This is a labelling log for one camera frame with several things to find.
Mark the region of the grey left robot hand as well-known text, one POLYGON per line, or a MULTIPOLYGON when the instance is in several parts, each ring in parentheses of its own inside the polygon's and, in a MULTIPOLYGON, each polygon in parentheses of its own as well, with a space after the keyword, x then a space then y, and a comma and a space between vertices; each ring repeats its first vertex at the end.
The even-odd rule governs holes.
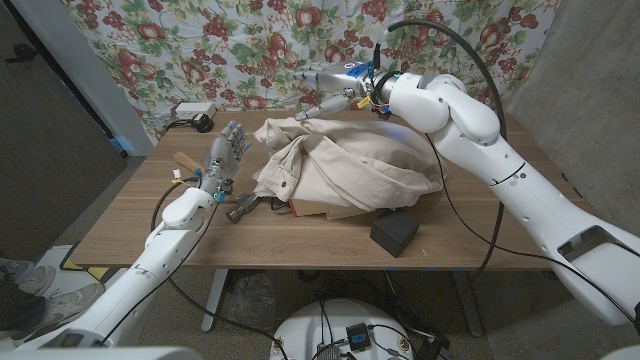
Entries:
POLYGON ((243 125, 231 121, 211 144, 209 161, 199 188, 210 194, 217 202, 224 199, 225 184, 236 174, 244 154, 251 146, 246 139, 243 125))

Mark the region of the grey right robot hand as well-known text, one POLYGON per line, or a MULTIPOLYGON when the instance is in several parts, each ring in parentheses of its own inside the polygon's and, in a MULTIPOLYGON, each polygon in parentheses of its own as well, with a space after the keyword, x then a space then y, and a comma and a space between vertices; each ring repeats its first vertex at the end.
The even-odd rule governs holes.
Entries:
POLYGON ((372 96, 381 77, 382 72, 375 69, 372 62, 345 61, 301 67, 293 73, 293 78, 315 84, 330 97, 319 105, 300 111, 294 119, 305 121, 346 111, 357 100, 372 96))

